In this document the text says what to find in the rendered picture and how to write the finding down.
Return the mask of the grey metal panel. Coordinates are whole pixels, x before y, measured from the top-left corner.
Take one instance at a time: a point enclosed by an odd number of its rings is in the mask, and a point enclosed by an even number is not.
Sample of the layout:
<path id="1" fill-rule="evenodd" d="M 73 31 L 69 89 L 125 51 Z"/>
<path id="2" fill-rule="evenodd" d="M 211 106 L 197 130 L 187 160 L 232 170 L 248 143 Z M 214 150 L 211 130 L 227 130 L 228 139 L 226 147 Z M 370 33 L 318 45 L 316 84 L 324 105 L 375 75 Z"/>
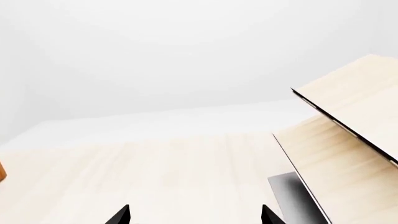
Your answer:
<path id="1" fill-rule="evenodd" d="M 286 224 L 329 224 L 295 172 L 268 181 Z"/>

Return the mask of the light wood cabinet drawer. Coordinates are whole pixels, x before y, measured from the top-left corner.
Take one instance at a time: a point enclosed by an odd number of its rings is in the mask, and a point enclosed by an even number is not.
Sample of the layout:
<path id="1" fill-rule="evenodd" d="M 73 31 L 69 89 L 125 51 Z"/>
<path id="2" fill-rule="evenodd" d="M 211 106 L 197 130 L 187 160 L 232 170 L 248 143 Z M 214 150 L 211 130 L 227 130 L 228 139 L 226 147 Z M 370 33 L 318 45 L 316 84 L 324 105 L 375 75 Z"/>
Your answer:
<path id="1" fill-rule="evenodd" d="M 398 58 L 369 54 L 292 92 L 398 167 Z"/>

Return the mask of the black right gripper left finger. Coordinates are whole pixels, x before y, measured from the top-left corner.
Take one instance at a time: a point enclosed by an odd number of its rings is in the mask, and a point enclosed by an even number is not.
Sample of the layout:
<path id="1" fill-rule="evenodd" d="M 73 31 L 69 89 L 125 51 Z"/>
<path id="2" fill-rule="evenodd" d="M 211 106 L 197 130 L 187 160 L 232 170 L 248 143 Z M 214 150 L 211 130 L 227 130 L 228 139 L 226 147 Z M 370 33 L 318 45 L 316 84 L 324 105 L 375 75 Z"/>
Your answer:
<path id="1" fill-rule="evenodd" d="M 116 214 L 114 214 L 105 224 L 130 224 L 131 213 L 129 205 L 123 206 Z"/>

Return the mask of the light wood cabinet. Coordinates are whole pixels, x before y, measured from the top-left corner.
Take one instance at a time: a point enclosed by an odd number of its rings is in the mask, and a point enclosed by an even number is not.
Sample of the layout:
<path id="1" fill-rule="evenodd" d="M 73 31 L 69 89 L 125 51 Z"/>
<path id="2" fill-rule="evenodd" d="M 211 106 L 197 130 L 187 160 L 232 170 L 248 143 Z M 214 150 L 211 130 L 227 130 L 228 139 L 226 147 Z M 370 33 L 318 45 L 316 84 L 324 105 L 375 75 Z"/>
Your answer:
<path id="1" fill-rule="evenodd" d="M 332 224 L 398 224 L 398 168 L 323 115 L 274 136 Z"/>

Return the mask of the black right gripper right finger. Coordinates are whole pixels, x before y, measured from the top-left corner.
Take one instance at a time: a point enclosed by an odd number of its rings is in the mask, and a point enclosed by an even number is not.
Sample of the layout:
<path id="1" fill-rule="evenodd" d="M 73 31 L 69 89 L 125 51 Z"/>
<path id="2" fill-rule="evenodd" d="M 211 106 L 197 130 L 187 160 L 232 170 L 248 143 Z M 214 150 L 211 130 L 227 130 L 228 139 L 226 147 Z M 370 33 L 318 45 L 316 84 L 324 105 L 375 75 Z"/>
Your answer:
<path id="1" fill-rule="evenodd" d="M 267 205 L 262 205 L 262 224 L 285 224 Z"/>

